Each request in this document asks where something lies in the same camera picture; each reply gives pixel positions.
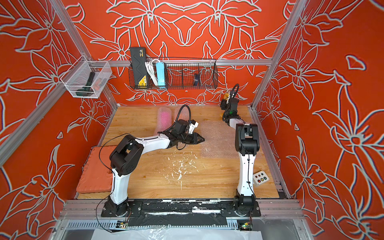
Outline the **bubble wrap sheet clear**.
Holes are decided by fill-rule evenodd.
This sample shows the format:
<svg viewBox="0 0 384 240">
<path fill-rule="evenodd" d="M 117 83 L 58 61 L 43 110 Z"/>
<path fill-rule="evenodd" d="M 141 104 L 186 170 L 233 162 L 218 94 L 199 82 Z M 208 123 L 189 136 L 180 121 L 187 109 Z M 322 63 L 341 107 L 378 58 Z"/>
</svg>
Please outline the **bubble wrap sheet clear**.
<svg viewBox="0 0 384 240">
<path fill-rule="evenodd" d="M 235 129 L 224 122 L 204 121 L 200 135 L 205 139 L 201 146 L 203 158 L 234 159 L 239 158 L 235 148 Z"/>
</svg>

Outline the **orange glass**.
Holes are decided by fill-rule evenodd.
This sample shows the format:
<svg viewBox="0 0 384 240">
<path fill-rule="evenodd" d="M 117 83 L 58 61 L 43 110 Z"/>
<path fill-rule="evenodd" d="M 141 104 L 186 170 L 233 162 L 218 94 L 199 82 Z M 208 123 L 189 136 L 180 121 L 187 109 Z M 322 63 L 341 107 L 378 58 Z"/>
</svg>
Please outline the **orange glass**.
<svg viewBox="0 0 384 240">
<path fill-rule="evenodd" d="M 189 122 L 191 120 L 191 110 L 189 106 L 181 106 L 174 111 L 174 121 L 185 120 Z"/>
</svg>

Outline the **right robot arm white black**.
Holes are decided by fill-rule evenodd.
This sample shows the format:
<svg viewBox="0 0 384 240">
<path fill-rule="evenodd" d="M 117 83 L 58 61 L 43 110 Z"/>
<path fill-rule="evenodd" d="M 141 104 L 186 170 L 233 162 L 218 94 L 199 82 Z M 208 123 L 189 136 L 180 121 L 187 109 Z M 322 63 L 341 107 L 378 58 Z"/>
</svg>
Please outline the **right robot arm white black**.
<svg viewBox="0 0 384 240">
<path fill-rule="evenodd" d="M 244 215 L 251 213 L 256 204 L 253 187 L 253 170 L 256 155 L 260 150 L 260 137 L 257 124 L 245 122 L 238 114 L 237 98 L 225 97 L 221 101 L 224 111 L 222 120 L 235 130 L 235 149 L 240 158 L 240 177 L 234 197 L 234 209 Z"/>
</svg>

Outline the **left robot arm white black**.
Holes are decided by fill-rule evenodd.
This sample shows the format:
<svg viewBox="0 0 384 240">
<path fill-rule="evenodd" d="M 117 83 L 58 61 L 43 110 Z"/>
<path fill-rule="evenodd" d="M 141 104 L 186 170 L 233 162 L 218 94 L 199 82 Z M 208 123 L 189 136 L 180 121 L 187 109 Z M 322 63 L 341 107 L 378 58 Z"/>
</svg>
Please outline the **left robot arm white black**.
<svg viewBox="0 0 384 240">
<path fill-rule="evenodd" d="M 205 139 L 195 132 L 199 123 L 190 120 L 177 120 L 165 131 L 156 136 L 136 138 L 126 134 L 110 154 L 114 174 L 113 187 L 107 204 L 117 213 L 128 206 L 128 185 L 131 173 L 136 169 L 142 155 L 163 149 L 170 149 L 179 143 L 197 145 Z"/>
</svg>

